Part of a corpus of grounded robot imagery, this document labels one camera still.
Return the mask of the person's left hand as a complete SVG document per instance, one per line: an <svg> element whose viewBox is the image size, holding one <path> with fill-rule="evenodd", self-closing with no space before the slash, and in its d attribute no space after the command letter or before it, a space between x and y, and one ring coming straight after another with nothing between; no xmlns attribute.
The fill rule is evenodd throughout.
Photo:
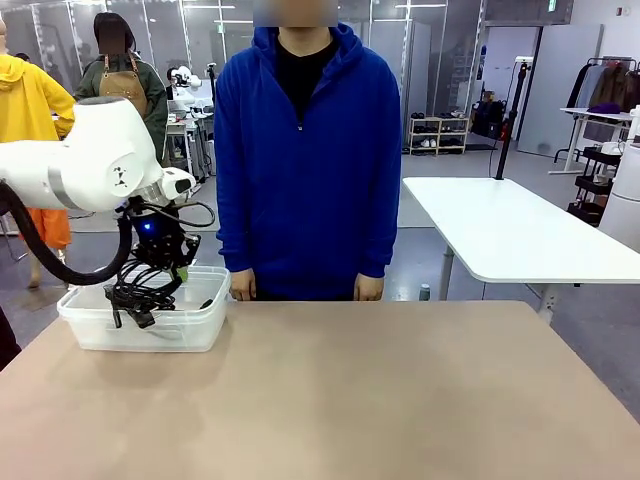
<svg viewBox="0 0 640 480"><path fill-rule="evenodd" d="M384 292L384 278L374 278L363 274L356 276L353 299L355 301L380 301Z"/></svg>

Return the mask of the person's right hand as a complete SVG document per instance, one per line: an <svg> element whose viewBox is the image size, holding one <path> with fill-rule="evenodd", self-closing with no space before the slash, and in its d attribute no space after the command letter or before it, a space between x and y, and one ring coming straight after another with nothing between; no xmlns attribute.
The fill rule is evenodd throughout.
<svg viewBox="0 0 640 480"><path fill-rule="evenodd" d="M251 268L231 273L230 294L234 300L239 302L252 301L257 298L256 278Z"/></svg>

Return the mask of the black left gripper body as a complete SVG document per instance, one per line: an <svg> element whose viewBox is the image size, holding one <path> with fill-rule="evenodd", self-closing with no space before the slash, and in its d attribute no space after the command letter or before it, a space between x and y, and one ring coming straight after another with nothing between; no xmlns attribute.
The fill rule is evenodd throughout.
<svg viewBox="0 0 640 480"><path fill-rule="evenodd" d="M183 244L183 229L173 203L166 206L142 202L128 208L140 243L157 251L178 251Z"/></svg>

